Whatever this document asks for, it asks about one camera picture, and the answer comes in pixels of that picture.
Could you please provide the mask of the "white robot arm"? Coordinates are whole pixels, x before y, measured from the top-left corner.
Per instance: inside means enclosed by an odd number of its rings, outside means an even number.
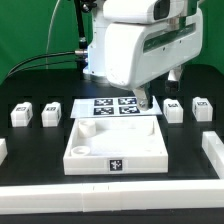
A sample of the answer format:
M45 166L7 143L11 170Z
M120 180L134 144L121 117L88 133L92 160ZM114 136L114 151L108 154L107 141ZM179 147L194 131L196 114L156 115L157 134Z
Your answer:
M200 0L85 0L93 40L86 50L88 78L130 90L141 110L152 107L150 82L166 74L176 92L186 62L202 48Z

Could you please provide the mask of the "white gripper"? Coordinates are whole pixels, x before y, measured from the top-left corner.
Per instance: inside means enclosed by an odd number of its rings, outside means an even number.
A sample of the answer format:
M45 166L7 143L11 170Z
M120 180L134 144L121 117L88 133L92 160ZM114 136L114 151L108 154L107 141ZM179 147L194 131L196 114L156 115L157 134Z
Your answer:
M185 23L185 27L173 31L168 29L166 21L150 25L112 23L108 26L105 34L106 77L117 88L134 89L140 110L149 109L147 93L141 85L169 72L165 91L178 92L182 75L180 65L200 53L202 11L197 9Z

